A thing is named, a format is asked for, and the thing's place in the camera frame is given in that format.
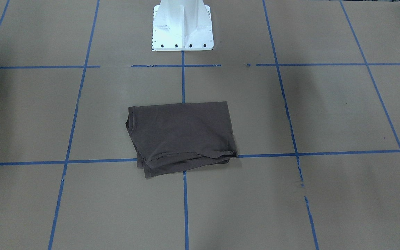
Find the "dark brown t-shirt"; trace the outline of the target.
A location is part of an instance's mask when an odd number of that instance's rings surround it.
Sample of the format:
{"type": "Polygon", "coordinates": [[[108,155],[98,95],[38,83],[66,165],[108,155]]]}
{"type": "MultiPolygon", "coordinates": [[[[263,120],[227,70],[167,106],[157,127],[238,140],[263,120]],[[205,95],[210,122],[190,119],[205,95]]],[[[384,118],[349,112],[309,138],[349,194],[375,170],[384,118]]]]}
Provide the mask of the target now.
{"type": "Polygon", "coordinates": [[[238,157],[228,103],[128,107],[125,123],[146,178],[226,164],[238,157]]]}

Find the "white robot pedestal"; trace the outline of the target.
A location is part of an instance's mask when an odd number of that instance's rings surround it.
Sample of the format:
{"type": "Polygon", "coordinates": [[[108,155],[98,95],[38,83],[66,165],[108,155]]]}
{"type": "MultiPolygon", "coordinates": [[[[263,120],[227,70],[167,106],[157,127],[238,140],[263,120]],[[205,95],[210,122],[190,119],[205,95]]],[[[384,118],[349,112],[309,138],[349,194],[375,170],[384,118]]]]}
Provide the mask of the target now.
{"type": "Polygon", "coordinates": [[[203,0],[162,0],[153,8],[153,51],[214,48],[211,8],[203,0]]]}

